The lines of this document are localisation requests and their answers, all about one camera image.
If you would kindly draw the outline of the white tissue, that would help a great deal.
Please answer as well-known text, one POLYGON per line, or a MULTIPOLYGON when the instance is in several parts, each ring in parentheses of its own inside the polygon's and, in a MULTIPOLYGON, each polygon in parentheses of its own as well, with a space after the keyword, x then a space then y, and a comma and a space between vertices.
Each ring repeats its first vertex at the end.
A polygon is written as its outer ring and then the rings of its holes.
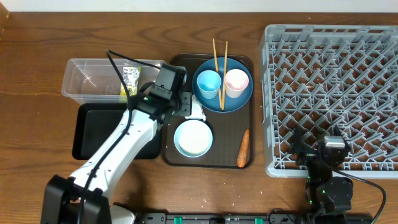
POLYGON ((206 121, 206 114, 203 111, 202 104, 197 100, 196 96, 192 96, 192 110, 191 115, 186 116, 185 119, 196 119, 203 122, 206 121))

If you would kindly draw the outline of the green snack wrapper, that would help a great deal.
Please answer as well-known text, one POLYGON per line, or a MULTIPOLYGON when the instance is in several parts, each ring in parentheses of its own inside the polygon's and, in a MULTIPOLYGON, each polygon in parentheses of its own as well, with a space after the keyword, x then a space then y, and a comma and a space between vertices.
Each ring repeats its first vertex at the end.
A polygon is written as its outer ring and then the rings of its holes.
POLYGON ((123 81, 126 84, 130 96, 137 93, 140 74, 140 67, 123 67, 123 81))

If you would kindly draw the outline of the light blue rice bowl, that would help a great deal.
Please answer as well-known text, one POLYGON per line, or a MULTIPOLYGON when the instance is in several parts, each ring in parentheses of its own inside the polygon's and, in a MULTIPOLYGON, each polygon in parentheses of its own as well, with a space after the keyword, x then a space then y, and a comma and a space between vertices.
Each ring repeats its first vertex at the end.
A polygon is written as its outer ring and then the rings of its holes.
POLYGON ((174 133, 174 145, 185 157, 203 156, 210 150, 212 143, 213 133, 210 127, 200 120, 186 120, 174 133))

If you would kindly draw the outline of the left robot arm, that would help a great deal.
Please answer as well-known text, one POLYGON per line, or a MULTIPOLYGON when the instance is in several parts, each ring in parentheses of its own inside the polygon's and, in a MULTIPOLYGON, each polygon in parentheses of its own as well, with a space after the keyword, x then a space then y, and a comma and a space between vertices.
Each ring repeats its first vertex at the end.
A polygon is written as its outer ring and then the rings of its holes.
POLYGON ((128 109, 101 147, 69 178, 53 176, 45 188, 41 223, 134 223, 135 214, 109 200, 126 169, 163 125, 190 116, 187 71, 162 64, 156 81, 129 97, 128 109))

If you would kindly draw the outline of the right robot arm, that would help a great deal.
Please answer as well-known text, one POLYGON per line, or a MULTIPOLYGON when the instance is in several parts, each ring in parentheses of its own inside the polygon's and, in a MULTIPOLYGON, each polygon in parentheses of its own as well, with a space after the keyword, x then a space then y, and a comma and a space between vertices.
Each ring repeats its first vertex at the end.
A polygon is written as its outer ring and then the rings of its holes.
POLYGON ((345 160, 351 148, 338 128, 333 135, 323 136, 315 147, 305 146, 304 137, 297 127, 290 153, 295 163, 308 171, 305 196, 311 209, 295 217, 295 223, 347 223, 345 212, 351 209, 353 181, 335 177, 333 169, 345 160))

